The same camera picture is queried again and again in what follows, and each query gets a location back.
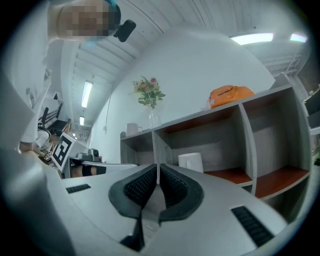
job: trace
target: flower vase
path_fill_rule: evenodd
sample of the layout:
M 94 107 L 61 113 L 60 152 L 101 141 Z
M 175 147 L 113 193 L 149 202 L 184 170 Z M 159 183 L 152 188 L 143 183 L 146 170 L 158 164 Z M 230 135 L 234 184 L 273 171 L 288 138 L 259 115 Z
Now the flower vase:
M 150 129 L 161 125 L 160 115 L 155 108 L 151 109 L 151 112 L 149 115 L 149 123 L 150 123 Z

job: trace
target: brown shelf surface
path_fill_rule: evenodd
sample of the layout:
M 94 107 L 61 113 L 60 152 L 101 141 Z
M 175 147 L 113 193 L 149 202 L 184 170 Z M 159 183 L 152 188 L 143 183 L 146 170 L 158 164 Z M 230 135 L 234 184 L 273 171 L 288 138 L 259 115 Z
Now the brown shelf surface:
M 252 179 L 241 168 L 232 168 L 225 170 L 206 171 L 205 174 L 219 177 L 235 184 L 252 182 Z
M 259 199 L 277 196 L 303 181 L 308 175 L 307 170 L 286 165 L 279 170 L 258 177 L 255 196 Z

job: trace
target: mug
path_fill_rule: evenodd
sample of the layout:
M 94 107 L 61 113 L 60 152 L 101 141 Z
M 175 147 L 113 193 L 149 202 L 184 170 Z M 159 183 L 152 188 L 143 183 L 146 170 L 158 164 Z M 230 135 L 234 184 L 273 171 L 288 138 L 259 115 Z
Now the mug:
M 125 136 L 128 137 L 128 136 L 137 134 L 139 132 L 139 128 L 141 128 L 141 132 L 142 132 L 142 127 L 138 126 L 137 123 L 134 123 L 134 122 L 127 123 Z
M 179 166 L 194 170 L 199 173 L 204 172 L 200 153 L 188 153 L 178 155 Z

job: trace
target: vase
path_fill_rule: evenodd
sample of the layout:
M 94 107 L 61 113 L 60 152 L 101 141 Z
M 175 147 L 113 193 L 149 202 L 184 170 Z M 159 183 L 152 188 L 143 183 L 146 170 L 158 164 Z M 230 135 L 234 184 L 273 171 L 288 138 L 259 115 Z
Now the vase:
M 151 112 L 149 115 L 149 123 L 150 123 L 150 129 L 161 125 L 160 115 L 155 108 L 151 109 Z

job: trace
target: fluorescent light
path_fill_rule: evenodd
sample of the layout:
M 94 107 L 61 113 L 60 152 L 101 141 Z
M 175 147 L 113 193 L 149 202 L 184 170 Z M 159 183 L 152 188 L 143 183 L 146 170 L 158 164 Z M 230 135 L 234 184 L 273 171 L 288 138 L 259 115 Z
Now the fluorescent light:
M 83 126 L 85 123 L 85 118 L 83 116 L 80 116 L 80 125 Z
M 307 41 L 307 37 L 299 34 L 292 34 L 290 41 L 297 41 L 297 42 L 302 42 L 305 43 Z
M 239 45 L 247 45 L 252 43 L 259 43 L 259 42 L 270 42 L 274 38 L 273 33 L 261 33 L 261 34 L 246 34 L 231 37 L 231 39 L 237 42 Z
M 93 84 L 91 82 L 85 81 L 82 92 L 81 107 L 87 107 L 92 85 Z

